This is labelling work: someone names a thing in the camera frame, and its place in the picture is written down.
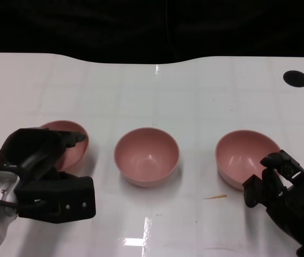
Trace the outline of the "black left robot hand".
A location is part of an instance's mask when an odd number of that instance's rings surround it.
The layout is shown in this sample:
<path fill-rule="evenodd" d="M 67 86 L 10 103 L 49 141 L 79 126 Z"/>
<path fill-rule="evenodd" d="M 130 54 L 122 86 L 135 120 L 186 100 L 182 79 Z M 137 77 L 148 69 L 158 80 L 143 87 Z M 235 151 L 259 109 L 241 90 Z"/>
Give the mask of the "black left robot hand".
<path fill-rule="evenodd" d="M 66 150 L 87 139 L 80 132 L 20 128 L 1 147 L 2 160 L 17 165 L 35 180 L 42 179 L 64 158 Z"/>

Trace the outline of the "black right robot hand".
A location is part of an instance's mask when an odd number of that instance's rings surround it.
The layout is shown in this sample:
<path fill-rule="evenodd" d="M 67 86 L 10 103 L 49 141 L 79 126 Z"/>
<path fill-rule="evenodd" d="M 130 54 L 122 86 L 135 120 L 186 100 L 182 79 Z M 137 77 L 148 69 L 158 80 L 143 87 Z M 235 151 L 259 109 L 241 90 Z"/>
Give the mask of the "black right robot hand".
<path fill-rule="evenodd" d="M 260 161 L 262 176 L 252 175 L 244 183 L 247 207 L 266 207 L 273 222 L 300 244 L 297 256 L 304 256 L 304 169 L 284 150 Z"/>

